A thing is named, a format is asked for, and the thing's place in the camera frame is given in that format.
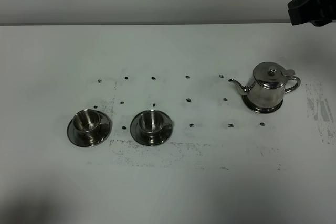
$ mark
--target white table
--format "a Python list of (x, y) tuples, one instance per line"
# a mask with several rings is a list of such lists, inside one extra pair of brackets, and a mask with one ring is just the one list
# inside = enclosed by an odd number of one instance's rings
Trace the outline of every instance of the white table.
[[(335, 34), (335, 24), (0, 27), (0, 222), (335, 223)], [(245, 84), (263, 61), (302, 80), (269, 115), (227, 82)], [(141, 146), (130, 122), (154, 103), (173, 135)], [(111, 135), (76, 147), (67, 125), (93, 106)]]

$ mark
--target teapot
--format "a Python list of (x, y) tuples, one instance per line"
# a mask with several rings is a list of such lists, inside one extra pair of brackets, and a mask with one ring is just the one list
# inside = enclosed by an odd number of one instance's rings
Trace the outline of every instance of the teapot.
[[(236, 85), (248, 108), (258, 113), (271, 113), (281, 107), (285, 94), (300, 86), (300, 78), (294, 75), (294, 70), (286, 70), (273, 62), (263, 62), (254, 68), (253, 76), (246, 86), (234, 79), (229, 79), (229, 82)], [(289, 80), (296, 81), (296, 84), (286, 89)]]

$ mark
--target smudge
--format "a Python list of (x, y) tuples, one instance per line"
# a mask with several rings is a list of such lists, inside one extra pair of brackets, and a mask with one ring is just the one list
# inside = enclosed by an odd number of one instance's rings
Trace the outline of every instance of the smudge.
[(328, 104), (324, 98), (323, 85), (315, 81), (306, 84), (307, 115), (312, 118), (320, 134), (322, 143), (336, 142), (336, 126)]
[(330, 111), (330, 107), (329, 107), (328, 100), (325, 99), (324, 101), (325, 101), (325, 106), (327, 107), (327, 110), (328, 110), (328, 114), (329, 114), (330, 120), (331, 120), (331, 122), (333, 123), (333, 122), (334, 122), (334, 118), (332, 117), (332, 114), (331, 114), (331, 111)]
[(327, 113), (327, 108), (326, 108), (326, 106), (324, 105), (324, 101), (320, 101), (320, 105), (321, 105), (321, 115), (322, 115), (322, 119), (323, 119), (325, 122), (329, 122), (329, 116), (328, 116), (328, 113)]
[(164, 145), (148, 147), (134, 140), (110, 140), (112, 154), (110, 165), (135, 167), (188, 167), (208, 169), (226, 167), (222, 153), (224, 147), (201, 143), (166, 142)]
[(101, 100), (100, 101), (100, 106), (99, 106), (99, 108), (101, 108), (100, 111), (107, 114), (108, 116), (113, 116), (113, 114), (114, 114), (114, 100), (115, 100), (115, 96), (109, 102), (105, 101), (105, 100)]

